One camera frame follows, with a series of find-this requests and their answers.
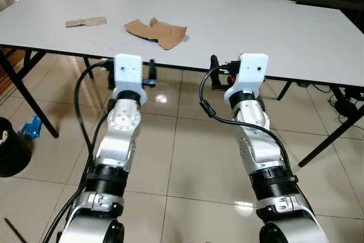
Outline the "black round rubbish bin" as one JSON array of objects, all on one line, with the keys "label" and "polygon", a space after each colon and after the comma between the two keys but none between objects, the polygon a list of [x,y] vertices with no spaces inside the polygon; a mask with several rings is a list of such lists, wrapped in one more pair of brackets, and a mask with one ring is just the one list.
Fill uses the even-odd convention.
[{"label": "black round rubbish bin", "polygon": [[0,117],[0,178],[17,175],[31,160],[31,150],[7,118]]}]

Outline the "large torn brown cardboard piece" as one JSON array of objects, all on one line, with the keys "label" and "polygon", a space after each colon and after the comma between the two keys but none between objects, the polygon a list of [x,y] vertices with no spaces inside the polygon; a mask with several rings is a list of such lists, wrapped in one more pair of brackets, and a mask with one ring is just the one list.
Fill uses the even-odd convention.
[{"label": "large torn brown cardboard piece", "polygon": [[175,26],[152,18],[149,24],[143,24],[140,20],[128,22],[125,30],[132,35],[149,41],[156,41],[164,50],[171,50],[179,45],[185,37],[187,26]]}]

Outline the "white table with black legs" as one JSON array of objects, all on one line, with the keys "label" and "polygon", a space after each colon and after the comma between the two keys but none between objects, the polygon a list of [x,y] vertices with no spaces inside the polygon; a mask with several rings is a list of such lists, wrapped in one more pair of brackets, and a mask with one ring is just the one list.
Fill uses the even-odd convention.
[{"label": "white table with black legs", "polygon": [[[94,17],[107,23],[65,27]],[[164,50],[124,28],[152,17],[187,26],[184,42]],[[57,129],[22,82],[47,53],[92,59],[127,53],[162,68],[200,72],[208,71],[213,54],[226,61],[265,53],[268,79],[363,92],[363,42],[363,32],[339,10],[276,0],[20,0],[0,11],[0,48],[26,51],[18,71],[2,51],[0,66],[53,137]]]}]

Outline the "blue plastic wrapper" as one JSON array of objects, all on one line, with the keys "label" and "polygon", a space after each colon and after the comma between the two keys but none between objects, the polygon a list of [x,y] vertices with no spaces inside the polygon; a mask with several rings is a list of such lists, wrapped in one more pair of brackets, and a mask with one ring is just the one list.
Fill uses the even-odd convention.
[{"label": "blue plastic wrapper", "polygon": [[42,128],[42,122],[39,116],[34,116],[32,120],[18,130],[17,134],[24,139],[36,139],[40,137],[40,129]]}]

